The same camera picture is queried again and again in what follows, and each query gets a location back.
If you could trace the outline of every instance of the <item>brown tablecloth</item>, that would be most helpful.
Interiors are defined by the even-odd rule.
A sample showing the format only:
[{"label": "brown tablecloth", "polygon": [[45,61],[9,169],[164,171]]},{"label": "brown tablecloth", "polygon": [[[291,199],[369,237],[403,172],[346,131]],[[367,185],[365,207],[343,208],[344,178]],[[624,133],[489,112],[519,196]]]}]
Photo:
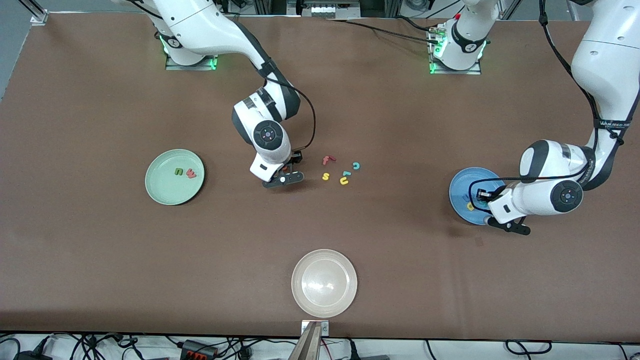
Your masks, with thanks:
[{"label": "brown tablecloth", "polygon": [[[536,140],[588,139],[587,103],[537,23],[497,23],[482,76],[436,76],[418,42],[321,19],[241,22],[316,107],[299,186],[266,190],[249,173],[255,152],[230,113],[262,80],[243,56],[165,71],[136,14],[53,14],[31,30],[0,102],[0,329],[296,335],[309,315],[292,270],[328,248],[358,273],[332,336],[640,340],[640,130],[606,184],[568,215],[530,217],[530,236],[449,205],[461,168],[512,176]],[[569,59],[586,26],[550,26]],[[304,144],[307,105],[284,126]],[[203,159],[205,185],[162,206],[143,178],[174,148]]]}]

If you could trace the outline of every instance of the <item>floor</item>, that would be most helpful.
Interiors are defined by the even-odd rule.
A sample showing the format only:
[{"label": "floor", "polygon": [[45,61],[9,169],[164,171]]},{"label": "floor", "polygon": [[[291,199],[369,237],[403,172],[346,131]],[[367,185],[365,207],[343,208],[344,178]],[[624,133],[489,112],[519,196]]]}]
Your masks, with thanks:
[{"label": "floor", "polygon": [[[20,349],[22,351],[33,350],[40,340],[46,334],[18,334],[14,338],[20,341]],[[100,339],[101,334],[97,334],[96,338]],[[164,336],[136,336],[138,342],[136,347],[145,359],[180,359],[180,349],[176,348]],[[202,344],[224,343],[225,338],[212,337],[184,337],[172,336],[172,341],[193,340]],[[53,360],[67,360],[73,351],[76,340],[69,335],[55,335],[50,339],[43,354],[50,356]],[[244,344],[250,344],[253,340],[245,341]],[[474,360],[525,360],[525,356],[516,356],[507,351],[506,344],[503,341],[445,341],[445,340],[429,340],[432,354],[426,342],[423,340],[375,340],[375,339],[355,339],[354,340],[358,355],[361,358],[386,355],[391,360],[454,360],[454,359],[474,359]],[[351,356],[349,343],[345,339],[330,338],[326,340],[328,351],[320,349],[318,360],[345,360]],[[529,351],[544,351],[548,345],[540,343],[522,343]],[[219,345],[218,352],[222,353],[227,344]],[[509,348],[514,351],[521,351],[516,343],[511,342]],[[288,342],[272,343],[261,341],[252,346],[251,360],[272,360],[287,359],[291,354],[293,345]],[[637,359],[640,346],[624,345],[627,357],[634,356]],[[127,351],[124,355],[123,349],[109,340],[100,344],[98,348],[106,359],[122,359],[122,360],[138,360],[139,358],[133,351]],[[4,344],[0,347],[0,358],[11,359],[15,354],[16,347],[11,343]],[[233,350],[229,351],[227,356],[233,357]],[[73,359],[80,359],[83,356],[82,349],[79,348]],[[624,359],[622,350],[617,345],[611,344],[571,344],[571,343],[553,343],[550,351],[539,356],[532,356],[533,359],[543,360],[616,360]]]},{"label": "floor", "polygon": [[[439,9],[452,0],[436,0],[434,9]],[[39,3],[49,11],[77,11],[77,12],[94,12],[94,11],[126,11],[136,12],[135,8],[130,6],[121,6],[112,3],[110,0],[40,0]],[[443,17],[452,16],[457,6],[452,6],[451,13],[442,12]],[[584,6],[578,6],[580,19],[590,19],[590,9]],[[553,0],[547,3],[547,13],[550,20],[571,20],[567,10],[566,0]],[[0,100],[4,95],[4,90],[9,82],[13,66],[17,61],[22,44],[26,38],[30,23],[31,14],[18,2],[18,0],[2,0],[0,1]],[[513,14],[512,20],[537,20],[538,19],[538,1],[522,0],[520,6]]]}]

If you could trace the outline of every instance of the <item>plate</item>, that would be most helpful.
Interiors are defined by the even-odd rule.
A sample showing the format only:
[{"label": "plate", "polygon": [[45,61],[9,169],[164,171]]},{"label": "plate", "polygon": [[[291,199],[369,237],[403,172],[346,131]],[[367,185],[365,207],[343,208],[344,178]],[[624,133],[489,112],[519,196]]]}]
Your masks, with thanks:
[{"label": "plate", "polygon": [[296,303],[309,315],[330,318],[345,311],[358,289],[356,270],[341,253],[321,249],[300,259],[291,277]]},{"label": "plate", "polygon": [[187,202],[198,193],[203,182],[202,160],[184,149],[160,154],[151,162],[145,176],[147,193],[162,205]]},{"label": "plate", "polygon": [[[484,218],[491,215],[481,210],[469,210],[467,207],[470,203],[469,185],[476,180],[492,179],[495,177],[498,177],[498,175],[493,173],[491,170],[481,167],[469,167],[460,170],[460,172],[453,177],[453,180],[451,180],[451,184],[449,185],[449,201],[451,202],[453,210],[455,210],[461,218],[471,224],[484,225]],[[479,188],[492,192],[502,185],[504,185],[504,181],[502,180],[491,180],[477,183],[471,188],[471,196],[474,196]],[[474,204],[478,208],[489,210],[489,205],[484,201],[474,199]]]}]

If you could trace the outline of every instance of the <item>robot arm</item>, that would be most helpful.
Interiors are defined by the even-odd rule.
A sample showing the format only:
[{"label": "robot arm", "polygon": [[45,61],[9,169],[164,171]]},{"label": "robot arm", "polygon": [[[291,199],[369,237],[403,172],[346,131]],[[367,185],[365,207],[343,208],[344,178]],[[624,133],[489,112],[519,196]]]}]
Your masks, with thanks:
[{"label": "robot arm", "polygon": [[440,50],[433,56],[453,70],[471,68],[482,54],[486,36],[498,19],[498,0],[463,0],[459,19],[438,26],[444,31]]},{"label": "robot arm", "polygon": [[[297,114],[298,93],[255,36],[242,24],[227,19],[211,0],[146,0],[145,6],[161,16],[149,15],[176,63],[192,65],[207,55],[240,53],[265,79],[264,86],[234,106],[232,122],[257,152],[251,172],[270,182],[292,156],[289,137],[280,122]],[[301,173],[290,180],[286,183],[301,181]]]},{"label": "robot arm", "polygon": [[511,183],[486,199],[499,224],[572,211],[583,190],[596,188],[611,174],[640,97],[640,6],[634,0],[595,0],[591,6],[593,20],[572,61],[576,83],[597,105],[591,138],[582,147],[540,140],[527,148],[520,176],[532,179]]}]

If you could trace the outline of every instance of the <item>green plate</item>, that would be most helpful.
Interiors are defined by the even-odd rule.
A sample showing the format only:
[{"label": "green plate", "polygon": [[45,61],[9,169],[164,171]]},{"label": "green plate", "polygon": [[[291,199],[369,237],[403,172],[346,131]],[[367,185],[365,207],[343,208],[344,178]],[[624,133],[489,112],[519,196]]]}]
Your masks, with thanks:
[{"label": "green plate", "polygon": [[178,205],[188,201],[198,193],[203,182],[202,160],[184,149],[160,154],[149,165],[145,176],[147,193],[162,205]]}]

